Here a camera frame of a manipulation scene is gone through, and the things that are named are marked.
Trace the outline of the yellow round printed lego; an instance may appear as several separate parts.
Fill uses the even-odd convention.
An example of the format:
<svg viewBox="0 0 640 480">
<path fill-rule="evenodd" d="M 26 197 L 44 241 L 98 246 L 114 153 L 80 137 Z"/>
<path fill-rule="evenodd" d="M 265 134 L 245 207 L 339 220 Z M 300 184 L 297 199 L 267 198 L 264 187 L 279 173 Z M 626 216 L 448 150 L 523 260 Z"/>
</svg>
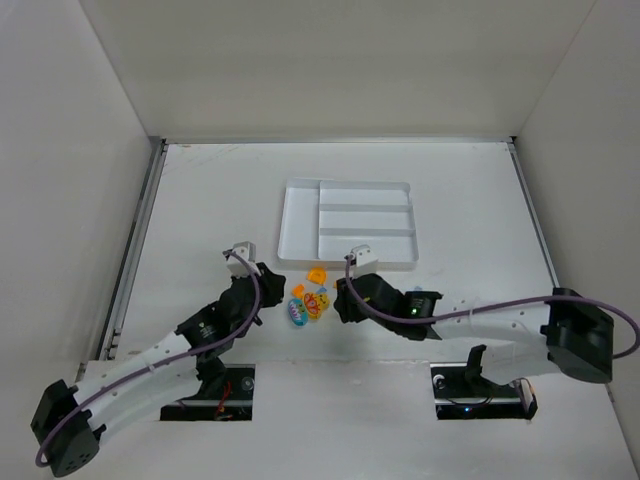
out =
<svg viewBox="0 0 640 480">
<path fill-rule="evenodd" d="M 307 292 L 304 294 L 302 301 L 308 317 L 312 320 L 318 320 L 331 304 L 326 292 Z"/>
</svg>

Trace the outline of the small orange square lego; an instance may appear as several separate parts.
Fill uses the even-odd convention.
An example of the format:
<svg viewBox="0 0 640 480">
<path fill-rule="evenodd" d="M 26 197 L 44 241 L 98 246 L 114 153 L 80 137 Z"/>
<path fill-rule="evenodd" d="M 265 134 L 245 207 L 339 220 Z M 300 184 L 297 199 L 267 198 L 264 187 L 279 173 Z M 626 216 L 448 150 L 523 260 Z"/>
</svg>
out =
<svg viewBox="0 0 640 480">
<path fill-rule="evenodd" d="M 295 298 L 302 298 L 304 296 L 304 293 L 305 293 L 305 286 L 303 284 L 299 284 L 295 286 L 292 290 L 292 295 Z"/>
</svg>

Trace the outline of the teal round printed lego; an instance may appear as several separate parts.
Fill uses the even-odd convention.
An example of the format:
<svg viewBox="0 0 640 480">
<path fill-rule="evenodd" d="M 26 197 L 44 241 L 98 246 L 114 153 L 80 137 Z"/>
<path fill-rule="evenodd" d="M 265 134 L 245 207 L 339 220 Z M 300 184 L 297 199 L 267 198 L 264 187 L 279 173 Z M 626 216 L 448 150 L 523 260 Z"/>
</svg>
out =
<svg viewBox="0 0 640 480">
<path fill-rule="evenodd" d="M 303 327 L 308 323 L 308 313 L 301 299 L 293 298 L 287 304 L 290 320 L 296 327 Z"/>
</svg>

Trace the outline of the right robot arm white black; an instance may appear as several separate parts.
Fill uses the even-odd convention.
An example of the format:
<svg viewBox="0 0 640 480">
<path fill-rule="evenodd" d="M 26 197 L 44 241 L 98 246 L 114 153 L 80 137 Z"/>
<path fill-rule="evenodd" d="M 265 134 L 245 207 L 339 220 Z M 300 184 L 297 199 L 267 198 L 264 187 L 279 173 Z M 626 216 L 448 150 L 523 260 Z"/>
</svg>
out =
<svg viewBox="0 0 640 480">
<path fill-rule="evenodd" d="M 438 320 L 438 292 L 402 292 L 375 273 L 341 278 L 336 288 L 334 308 L 343 323 L 370 319 L 411 341 L 479 340 L 467 359 L 471 377 L 496 385 L 547 373 L 594 384 L 613 378 L 614 321 L 572 290 L 556 288 L 530 308 L 477 307 Z"/>
</svg>

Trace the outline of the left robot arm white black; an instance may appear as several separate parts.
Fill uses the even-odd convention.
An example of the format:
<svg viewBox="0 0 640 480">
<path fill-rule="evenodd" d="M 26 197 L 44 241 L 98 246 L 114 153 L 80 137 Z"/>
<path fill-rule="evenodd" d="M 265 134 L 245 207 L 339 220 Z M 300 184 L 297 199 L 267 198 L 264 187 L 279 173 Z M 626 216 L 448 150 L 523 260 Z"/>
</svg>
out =
<svg viewBox="0 0 640 480">
<path fill-rule="evenodd" d="M 216 301 L 147 350 L 100 377 L 49 384 L 30 423 L 39 445 L 36 466 L 56 478 L 70 475 L 122 428 L 223 376 L 221 355 L 260 324 L 261 310 L 284 298 L 285 276 L 263 262 L 241 264 L 246 273 L 233 276 Z"/>
</svg>

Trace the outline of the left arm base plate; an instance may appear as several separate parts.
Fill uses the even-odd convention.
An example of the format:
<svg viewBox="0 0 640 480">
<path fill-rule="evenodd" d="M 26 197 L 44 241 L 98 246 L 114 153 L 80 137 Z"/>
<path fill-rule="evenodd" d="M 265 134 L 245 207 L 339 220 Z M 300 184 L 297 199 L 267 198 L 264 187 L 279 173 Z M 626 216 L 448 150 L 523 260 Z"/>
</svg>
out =
<svg viewBox="0 0 640 480">
<path fill-rule="evenodd" d="M 197 394 L 164 406 L 162 422 L 245 422 L 253 417 L 255 364 L 226 366 L 222 379 Z"/>
</svg>

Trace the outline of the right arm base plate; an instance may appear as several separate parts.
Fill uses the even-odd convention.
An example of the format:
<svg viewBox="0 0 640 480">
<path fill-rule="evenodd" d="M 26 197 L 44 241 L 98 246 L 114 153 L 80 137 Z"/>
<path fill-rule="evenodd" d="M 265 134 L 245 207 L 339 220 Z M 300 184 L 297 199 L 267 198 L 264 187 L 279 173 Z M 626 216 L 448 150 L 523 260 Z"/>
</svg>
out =
<svg viewBox="0 0 640 480">
<path fill-rule="evenodd" d="M 537 397 L 528 379 L 497 385 L 473 377 L 464 363 L 432 363 L 430 375 L 438 420 L 530 421 L 538 412 Z"/>
</svg>

